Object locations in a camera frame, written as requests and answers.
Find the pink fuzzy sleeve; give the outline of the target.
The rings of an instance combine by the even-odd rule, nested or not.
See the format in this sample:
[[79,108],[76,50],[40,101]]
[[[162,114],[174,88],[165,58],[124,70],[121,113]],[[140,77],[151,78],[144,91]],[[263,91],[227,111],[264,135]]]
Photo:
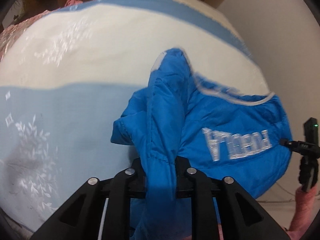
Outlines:
[[290,239],[300,239],[311,224],[311,213],[317,194],[317,186],[312,187],[308,192],[304,192],[302,187],[296,190],[295,214],[291,221],[287,234]]

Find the blue puffer jacket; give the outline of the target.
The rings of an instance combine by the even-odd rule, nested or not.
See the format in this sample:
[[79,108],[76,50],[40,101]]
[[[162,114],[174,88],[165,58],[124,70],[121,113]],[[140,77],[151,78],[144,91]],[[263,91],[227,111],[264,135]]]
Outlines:
[[190,202],[176,198],[177,157],[210,178],[234,178],[258,198],[285,173],[291,152],[280,140],[291,137],[275,94],[238,94],[194,73],[182,50],[161,53],[111,136],[135,147],[146,174],[146,199],[131,210],[133,239],[191,234]]

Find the blue and white bedsheet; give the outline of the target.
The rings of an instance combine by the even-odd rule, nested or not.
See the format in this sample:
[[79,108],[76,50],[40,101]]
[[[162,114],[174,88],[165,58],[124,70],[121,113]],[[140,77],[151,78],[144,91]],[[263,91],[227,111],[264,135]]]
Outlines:
[[227,18],[199,0],[92,0],[1,38],[1,209],[35,232],[90,177],[134,157],[110,142],[157,57],[183,49],[193,69],[246,95],[268,85]]

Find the pink floral quilt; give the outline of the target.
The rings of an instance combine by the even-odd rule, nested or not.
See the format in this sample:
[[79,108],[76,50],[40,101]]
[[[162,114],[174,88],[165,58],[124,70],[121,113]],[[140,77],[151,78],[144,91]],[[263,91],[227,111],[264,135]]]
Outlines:
[[57,11],[57,9],[44,10],[36,14],[23,9],[20,16],[14,19],[12,23],[1,32],[1,61],[9,49],[31,25],[54,11]]

